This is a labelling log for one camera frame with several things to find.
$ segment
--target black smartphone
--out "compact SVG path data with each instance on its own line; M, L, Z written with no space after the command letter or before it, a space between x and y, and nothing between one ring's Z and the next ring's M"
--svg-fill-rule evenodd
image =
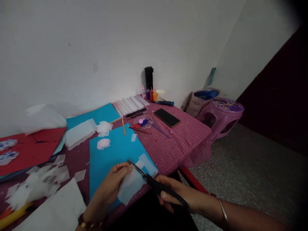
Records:
M170 113L166 112L164 109L158 109L154 112L154 115L156 115L159 119L161 119L165 124L167 124L169 127L174 127L177 125L180 120L171 115Z

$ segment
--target scissor handle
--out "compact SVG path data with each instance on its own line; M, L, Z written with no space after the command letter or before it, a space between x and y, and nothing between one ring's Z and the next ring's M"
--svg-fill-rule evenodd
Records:
M189 205L187 202L175 191L173 191L169 186L166 186L156 180L154 180L150 175L146 174L143 176L144 180L150 185L150 187L155 190L155 192L160 196L161 191L165 191L166 193L170 194L174 198L176 198L179 202L181 202L184 207L189 209Z

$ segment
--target silver bangle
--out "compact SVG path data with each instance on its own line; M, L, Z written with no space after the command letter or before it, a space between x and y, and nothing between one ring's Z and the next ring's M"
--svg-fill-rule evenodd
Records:
M221 203L221 201L220 201L220 199L219 199L219 197L218 196L216 196L215 194L213 194L213 193L211 193L211 195L212 196L214 196L218 201L219 201L219 204L220 204L220 207L221 207L221 210L222 210L222 213L224 214L224 217L225 217L225 221L226 221L226 228L227 228L227 230L229 230L229 227L228 227L228 218L227 218L227 214L226 214L226 212L225 212L225 210L224 210L224 207L222 206L222 203Z

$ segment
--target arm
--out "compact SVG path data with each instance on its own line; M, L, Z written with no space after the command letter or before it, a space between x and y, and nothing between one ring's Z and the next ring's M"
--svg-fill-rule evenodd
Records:
M227 224L220 203L215 197L199 192L175 179L163 175L159 175L156 180L168 185L186 200L191 213L198 213L226 230ZM171 213L173 213L173 208L169 203L181 205L177 199L164 191L161 192L158 199L160 204L165 206ZM228 218L229 230L287 230L285 225L257 210L221 199L220 201Z
M93 195L89 205L83 213L83 220L91 224L101 223L108 214L110 205L118 196L122 179L133 170L129 163L124 162L112 167L103 182ZM101 230L102 227L92 228L91 231ZM77 226L75 231L84 231L85 228Z

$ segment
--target stool top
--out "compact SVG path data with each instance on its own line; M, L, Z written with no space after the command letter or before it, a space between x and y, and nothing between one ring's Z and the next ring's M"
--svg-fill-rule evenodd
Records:
M217 107L217 109L226 112L241 112L244 110L242 104L232 99L216 98L212 100L212 103Z

